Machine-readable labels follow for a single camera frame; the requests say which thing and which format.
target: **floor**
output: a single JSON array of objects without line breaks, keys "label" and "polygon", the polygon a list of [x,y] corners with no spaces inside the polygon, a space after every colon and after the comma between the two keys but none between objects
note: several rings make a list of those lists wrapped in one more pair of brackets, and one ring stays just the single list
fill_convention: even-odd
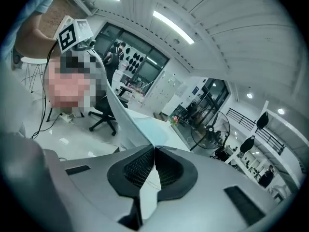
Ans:
[{"label": "floor", "polygon": [[[26,77],[26,68],[27,65],[23,64],[21,69],[15,69],[13,72],[16,78],[28,89],[31,78],[24,80]],[[35,68],[35,65],[30,66],[30,76],[33,76]],[[23,121],[27,138],[30,138],[38,130],[42,116],[42,83],[39,74],[33,77],[32,83],[34,83],[32,93],[33,104]],[[128,106],[132,110],[152,116],[149,111],[141,109],[139,104],[134,102],[133,99],[129,100]],[[49,111],[50,105],[47,101],[45,119],[41,130],[49,128],[59,114],[59,110],[54,109],[50,121],[46,122]],[[75,111],[76,117],[69,123],[58,118],[52,128],[47,131],[41,131],[35,141],[42,148],[52,149],[60,158],[67,160],[113,153],[120,145],[119,134],[117,133],[115,136],[112,136],[112,130],[107,123],[100,124],[93,132],[90,132],[89,127],[99,121],[99,118],[93,115],[89,116],[89,111],[98,112],[93,107],[84,108],[83,114],[85,118],[82,118],[77,110]],[[117,130],[117,122],[112,121],[112,123]]]}]

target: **ceiling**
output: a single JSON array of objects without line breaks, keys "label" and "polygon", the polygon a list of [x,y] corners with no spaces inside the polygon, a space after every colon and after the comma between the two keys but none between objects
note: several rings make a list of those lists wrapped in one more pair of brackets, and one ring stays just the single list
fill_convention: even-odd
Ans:
[{"label": "ceiling", "polygon": [[[82,0],[89,10],[138,31],[175,57],[192,75],[250,86],[309,118],[307,48],[277,0]],[[159,19],[183,29],[188,44]]]}]

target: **power strip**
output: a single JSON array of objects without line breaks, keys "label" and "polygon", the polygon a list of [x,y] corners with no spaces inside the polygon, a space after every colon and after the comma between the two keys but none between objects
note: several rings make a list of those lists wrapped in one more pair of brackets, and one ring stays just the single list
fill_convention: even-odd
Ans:
[{"label": "power strip", "polygon": [[68,114],[65,114],[65,113],[62,113],[62,115],[60,115],[59,117],[62,118],[67,123],[70,123],[72,121],[72,118]]}]

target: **balcony railing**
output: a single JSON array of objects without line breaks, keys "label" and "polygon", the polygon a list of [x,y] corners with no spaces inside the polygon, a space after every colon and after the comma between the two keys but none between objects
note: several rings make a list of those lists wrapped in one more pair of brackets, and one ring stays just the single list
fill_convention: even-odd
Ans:
[{"label": "balcony railing", "polygon": [[[249,118],[240,114],[232,108],[228,110],[226,116],[229,116],[249,131],[252,131],[255,126],[255,121],[250,120]],[[284,144],[280,143],[265,129],[257,130],[256,134],[259,135],[263,140],[265,140],[279,155],[281,155],[284,149]]]}]

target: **railing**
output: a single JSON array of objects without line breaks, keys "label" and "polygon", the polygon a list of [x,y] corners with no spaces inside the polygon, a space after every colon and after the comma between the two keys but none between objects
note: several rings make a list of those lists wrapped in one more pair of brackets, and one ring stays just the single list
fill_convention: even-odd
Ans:
[{"label": "railing", "polygon": [[[236,122],[241,124],[247,130],[252,131],[255,126],[255,121],[250,120],[246,116],[240,114],[234,109],[230,108],[226,114],[230,118],[234,119]],[[263,140],[265,140],[279,155],[281,155],[284,144],[280,143],[276,138],[274,138],[268,131],[265,129],[257,130],[256,134],[259,135]]]}]

